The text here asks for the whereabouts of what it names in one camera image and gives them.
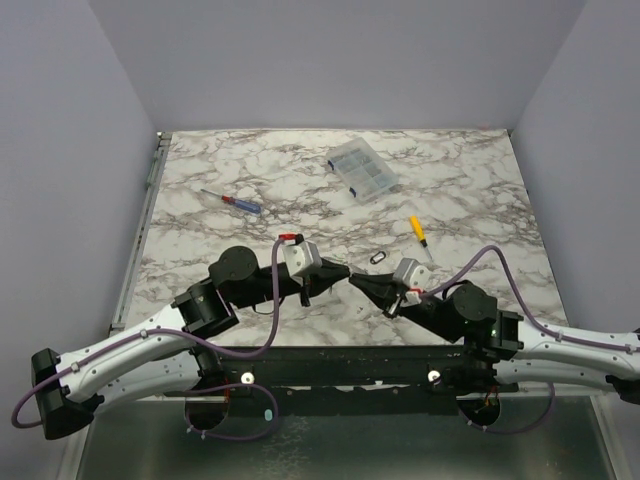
gray wall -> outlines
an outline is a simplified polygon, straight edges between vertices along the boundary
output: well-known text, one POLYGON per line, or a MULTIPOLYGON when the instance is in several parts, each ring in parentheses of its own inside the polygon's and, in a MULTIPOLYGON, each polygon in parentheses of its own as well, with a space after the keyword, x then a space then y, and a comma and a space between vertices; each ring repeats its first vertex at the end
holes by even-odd
POLYGON ((156 138, 84 0, 4 2, 0 58, 0 477, 49 479, 63 443, 9 415, 32 353, 106 335, 156 138))
POLYGON ((513 128, 585 3, 89 2, 163 130, 513 128))
MULTIPOLYGON (((513 135, 570 321, 612 332, 640 328, 638 25, 637 0, 589 2, 513 135)), ((640 408, 615 414, 640 478, 640 408)))

screwdriver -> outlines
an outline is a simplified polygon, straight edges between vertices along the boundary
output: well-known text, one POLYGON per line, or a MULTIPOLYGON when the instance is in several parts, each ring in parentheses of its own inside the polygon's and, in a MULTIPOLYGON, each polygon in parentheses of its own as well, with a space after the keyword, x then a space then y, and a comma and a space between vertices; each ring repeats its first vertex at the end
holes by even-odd
POLYGON ((429 257, 429 261, 433 263, 433 257, 431 256, 431 252, 429 251, 429 245, 427 245, 427 239, 424 238, 424 233, 422 232, 422 227, 420 226, 420 222, 418 221, 418 217, 413 216, 409 217, 409 221, 411 222, 411 226, 413 227, 413 231, 420 240, 420 243, 424 247, 424 251, 427 252, 427 257, 429 257))
POLYGON ((242 210, 246 210, 247 212, 255 213, 256 215, 260 215, 260 212, 262 211, 260 205, 256 203, 247 202, 245 200, 238 200, 237 198, 228 197, 227 195, 220 195, 219 193, 210 192, 209 190, 205 190, 204 188, 201 188, 200 191, 208 193, 209 195, 213 195, 214 197, 221 198, 224 203, 228 203, 229 205, 233 205, 234 207, 241 208, 242 210))

yellow screwdriver handle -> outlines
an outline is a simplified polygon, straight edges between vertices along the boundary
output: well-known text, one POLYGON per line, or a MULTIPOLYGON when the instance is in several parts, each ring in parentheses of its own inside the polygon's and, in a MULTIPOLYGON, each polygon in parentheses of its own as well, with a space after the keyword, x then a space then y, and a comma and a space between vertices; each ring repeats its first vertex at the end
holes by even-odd
POLYGON ((418 217, 416 216, 409 217, 409 221, 411 222, 411 227, 413 227, 413 231, 416 233, 418 240, 420 240, 420 242, 424 242, 425 241, 424 233, 422 232, 422 227, 420 226, 420 222, 418 222, 418 217))

table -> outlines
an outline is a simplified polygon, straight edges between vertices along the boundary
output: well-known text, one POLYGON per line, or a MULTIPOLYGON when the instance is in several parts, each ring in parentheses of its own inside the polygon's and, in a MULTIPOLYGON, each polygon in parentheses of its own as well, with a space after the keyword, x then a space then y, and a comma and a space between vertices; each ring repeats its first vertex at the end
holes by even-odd
MULTIPOLYGON (((534 315, 567 325, 515 156, 504 130, 248 130, 173 135, 144 246, 127 325, 158 311, 208 275, 227 248, 246 245, 267 265, 279 233, 300 232, 334 257, 369 273, 395 270, 402 257, 426 262, 409 225, 417 215, 435 259, 431 287, 459 271, 484 245, 499 245, 534 315), (324 156, 363 137, 400 177, 394 191, 359 205, 324 156), (254 216, 200 192, 252 200, 254 216), (388 257, 378 265, 369 258, 388 257)), ((468 278, 520 313, 497 257, 468 278)), ((439 337, 403 318, 389 320, 357 289, 341 282, 303 308, 281 309, 275 345, 437 345, 439 337)), ((269 312, 271 305, 259 305, 269 312)), ((225 345, 261 345, 271 317, 236 311, 240 325, 216 337, 225 345)))

blue screwdriver handle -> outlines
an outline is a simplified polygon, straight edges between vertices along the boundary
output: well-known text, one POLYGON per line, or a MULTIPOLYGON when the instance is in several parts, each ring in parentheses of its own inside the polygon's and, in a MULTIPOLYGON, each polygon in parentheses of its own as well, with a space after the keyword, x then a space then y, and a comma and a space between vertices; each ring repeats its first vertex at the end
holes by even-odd
POLYGON ((238 208, 241 208, 242 210, 246 210, 247 212, 255 213, 256 215, 260 215, 260 212, 262 211, 260 205, 246 202, 244 200, 238 200, 236 198, 231 198, 229 203, 235 205, 238 208))

